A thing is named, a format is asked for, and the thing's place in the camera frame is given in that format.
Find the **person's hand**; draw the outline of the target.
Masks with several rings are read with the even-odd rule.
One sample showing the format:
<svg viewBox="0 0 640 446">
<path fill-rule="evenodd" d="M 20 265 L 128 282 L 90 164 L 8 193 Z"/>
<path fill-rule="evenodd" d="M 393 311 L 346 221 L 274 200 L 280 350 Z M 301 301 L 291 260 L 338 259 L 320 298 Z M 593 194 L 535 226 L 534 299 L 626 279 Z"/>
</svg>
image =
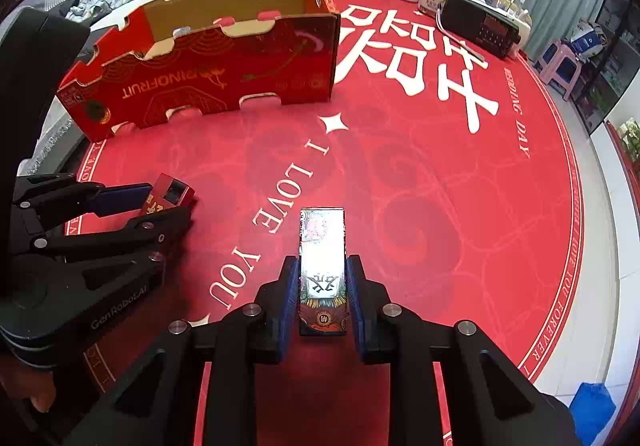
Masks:
<svg viewBox="0 0 640 446">
<path fill-rule="evenodd" d="M 2 356 L 0 362 L 2 388 L 12 400 L 30 400 L 36 411 L 48 412 L 55 400 L 53 374 L 22 364 L 19 360 Z"/>
</svg>

